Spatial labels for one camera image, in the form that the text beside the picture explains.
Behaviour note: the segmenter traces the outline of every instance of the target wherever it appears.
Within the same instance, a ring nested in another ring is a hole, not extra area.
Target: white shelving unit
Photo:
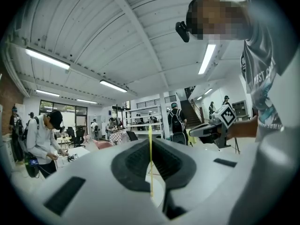
[[[152,128],[152,134],[161,135],[161,137],[163,137],[162,122],[132,124],[132,120],[138,119],[138,118],[157,117],[160,120],[162,118],[160,105],[131,109],[126,112],[129,113],[129,114],[127,114],[128,117],[126,118],[126,120],[130,123],[130,124],[126,123],[126,130],[129,130],[130,128],[137,128],[137,127],[159,126],[159,130]],[[131,113],[151,113],[151,115],[141,116],[141,117],[129,117],[129,116],[131,116]],[[136,131],[136,130],[134,131],[134,133],[137,135],[139,135],[139,134],[147,135],[148,132],[149,131]]]

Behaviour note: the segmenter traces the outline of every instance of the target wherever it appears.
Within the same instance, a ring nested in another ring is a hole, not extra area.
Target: white ceiling
[[[185,20],[190,1],[29,0],[8,30],[13,38],[9,56],[27,90],[101,105],[192,85],[203,87],[208,79],[221,79],[228,69],[238,67],[242,44],[221,42],[209,72],[198,75],[208,42],[191,39],[186,44],[175,31],[176,22]],[[65,71],[29,57],[26,46],[74,64]],[[101,77],[129,92],[100,85]]]

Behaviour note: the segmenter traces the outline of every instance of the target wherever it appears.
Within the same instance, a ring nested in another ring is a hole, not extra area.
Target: stair railing
[[[198,108],[198,106],[196,105],[196,103],[194,102],[193,99],[190,100],[190,103],[191,103],[191,105],[192,105],[194,111],[196,112],[198,118],[200,119],[201,123],[203,123],[203,122],[202,122],[202,118],[201,118],[201,112],[200,112],[200,109]]]

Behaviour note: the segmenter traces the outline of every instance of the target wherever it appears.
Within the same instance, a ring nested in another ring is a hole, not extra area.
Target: gray t-shirt
[[[298,40],[273,0],[248,0],[247,8],[252,36],[244,42],[240,61],[247,93],[251,93],[253,108],[258,111],[256,141],[261,141],[265,135],[282,127],[268,92],[274,78],[281,76],[289,65]]]

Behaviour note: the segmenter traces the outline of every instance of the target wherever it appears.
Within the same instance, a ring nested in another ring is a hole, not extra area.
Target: checkered cloth
[[[120,144],[122,142],[122,138],[126,135],[127,135],[126,131],[112,133],[109,136],[109,141],[111,142],[111,144],[114,144],[114,142],[117,142],[117,144]]]

